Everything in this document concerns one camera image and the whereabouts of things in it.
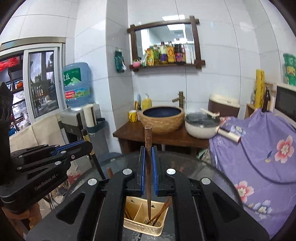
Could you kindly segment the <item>person's left hand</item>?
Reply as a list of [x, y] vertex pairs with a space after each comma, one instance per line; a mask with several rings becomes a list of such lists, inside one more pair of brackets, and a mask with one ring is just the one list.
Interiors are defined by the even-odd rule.
[[6, 215], [6, 217], [9, 219], [10, 223], [13, 225], [13, 227], [21, 236], [23, 236], [24, 232], [23, 232], [23, 228], [17, 223], [17, 220], [28, 219], [29, 228], [33, 228], [42, 220], [42, 216], [40, 213], [40, 206], [38, 203], [35, 203], [28, 210], [26, 210], [24, 213], [21, 213], [21, 214], [14, 214], [5, 207], [2, 207], [1, 209]]

